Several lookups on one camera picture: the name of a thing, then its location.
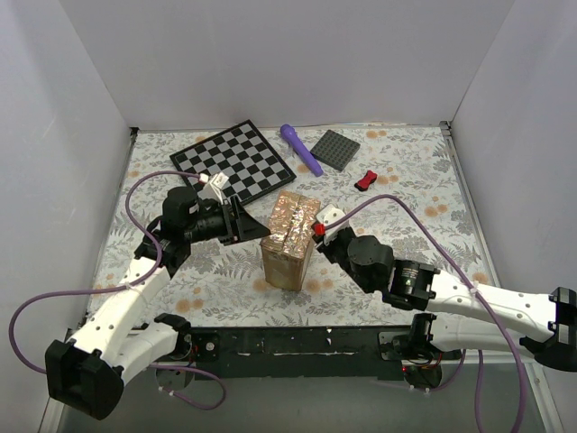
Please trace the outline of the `red black utility knife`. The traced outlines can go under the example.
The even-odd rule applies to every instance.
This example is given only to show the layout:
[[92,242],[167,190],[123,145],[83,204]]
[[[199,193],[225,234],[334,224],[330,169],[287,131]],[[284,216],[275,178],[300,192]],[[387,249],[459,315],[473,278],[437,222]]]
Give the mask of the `red black utility knife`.
[[361,192],[367,191],[377,178],[377,173],[367,170],[364,176],[354,184],[354,187]]

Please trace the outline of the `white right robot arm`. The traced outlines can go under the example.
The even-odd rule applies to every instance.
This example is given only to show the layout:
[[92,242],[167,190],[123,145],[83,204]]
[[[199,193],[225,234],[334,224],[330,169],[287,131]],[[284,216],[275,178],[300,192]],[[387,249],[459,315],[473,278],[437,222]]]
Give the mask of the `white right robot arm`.
[[378,291],[384,303],[417,313],[408,347],[418,358],[436,351],[517,349],[546,367],[576,370],[574,290],[531,294],[486,284],[469,289],[449,272],[395,258],[390,246],[350,227],[314,241],[363,292]]

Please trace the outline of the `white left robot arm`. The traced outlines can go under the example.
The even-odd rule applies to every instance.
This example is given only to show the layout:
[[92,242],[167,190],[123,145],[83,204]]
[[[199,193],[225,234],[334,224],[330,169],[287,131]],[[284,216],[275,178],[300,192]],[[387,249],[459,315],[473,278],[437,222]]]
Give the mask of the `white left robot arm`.
[[125,385],[162,357],[191,358],[197,343],[181,316],[163,313],[144,330],[135,326],[155,296],[167,286],[195,243],[239,244],[270,235],[238,197],[200,198],[191,187],[170,189],[162,213],[152,220],[136,248],[121,289],[67,341],[45,352],[49,395],[94,419],[106,418]]

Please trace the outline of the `brown taped cardboard box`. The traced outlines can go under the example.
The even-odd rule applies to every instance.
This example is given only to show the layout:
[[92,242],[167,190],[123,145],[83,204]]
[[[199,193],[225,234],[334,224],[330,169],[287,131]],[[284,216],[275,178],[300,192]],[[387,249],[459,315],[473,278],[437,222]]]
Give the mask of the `brown taped cardboard box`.
[[301,291],[314,242],[312,225],[321,202],[282,190],[269,218],[270,235],[261,240],[265,280],[271,286]]

